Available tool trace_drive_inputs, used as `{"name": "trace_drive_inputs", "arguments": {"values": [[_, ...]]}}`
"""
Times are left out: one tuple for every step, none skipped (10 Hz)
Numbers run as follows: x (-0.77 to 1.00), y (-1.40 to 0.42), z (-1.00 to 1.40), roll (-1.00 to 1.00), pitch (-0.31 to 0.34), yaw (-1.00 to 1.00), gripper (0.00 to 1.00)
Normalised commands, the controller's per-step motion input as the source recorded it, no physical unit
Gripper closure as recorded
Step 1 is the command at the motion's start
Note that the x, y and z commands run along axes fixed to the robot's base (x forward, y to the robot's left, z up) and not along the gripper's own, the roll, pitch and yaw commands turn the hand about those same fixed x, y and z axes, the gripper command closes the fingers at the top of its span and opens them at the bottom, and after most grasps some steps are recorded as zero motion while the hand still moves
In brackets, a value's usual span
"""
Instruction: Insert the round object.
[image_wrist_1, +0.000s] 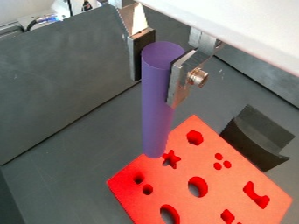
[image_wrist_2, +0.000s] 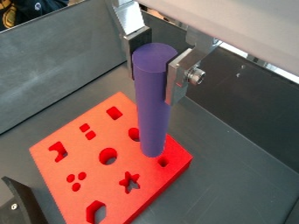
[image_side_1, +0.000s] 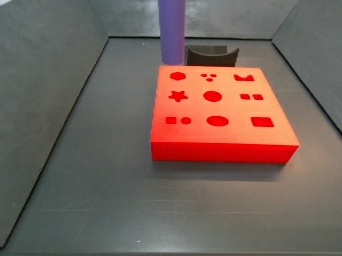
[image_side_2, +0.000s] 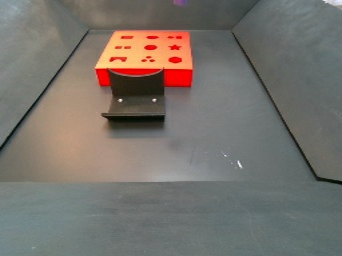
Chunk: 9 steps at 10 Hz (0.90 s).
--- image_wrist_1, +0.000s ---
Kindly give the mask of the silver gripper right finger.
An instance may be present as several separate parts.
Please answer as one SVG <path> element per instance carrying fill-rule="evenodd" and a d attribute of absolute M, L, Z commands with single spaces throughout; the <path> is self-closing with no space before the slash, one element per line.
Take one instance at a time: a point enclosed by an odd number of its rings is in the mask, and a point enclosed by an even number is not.
<path fill-rule="evenodd" d="M 194 27 L 191 28 L 188 44 L 192 49 L 172 62 L 171 67 L 166 101 L 174 109 L 187 98 L 191 85 L 202 88 L 206 84 L 208 73 L 203 71 L 204 64 L 223 47 L 220 40 Z"/>

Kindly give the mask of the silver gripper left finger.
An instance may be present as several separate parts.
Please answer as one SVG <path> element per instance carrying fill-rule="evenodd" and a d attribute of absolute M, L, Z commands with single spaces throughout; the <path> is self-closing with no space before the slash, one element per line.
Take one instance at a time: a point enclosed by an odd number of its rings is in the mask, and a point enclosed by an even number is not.
<path fill-rule="evenodd" d="M 144 7 L 132 3 L 118 10 L 124 27 L 124 41 L 128 50 L 130 75 L 132 81 L 142 79 L 142 51 L 155 42 L 155 29 L 148 26 Z"/>

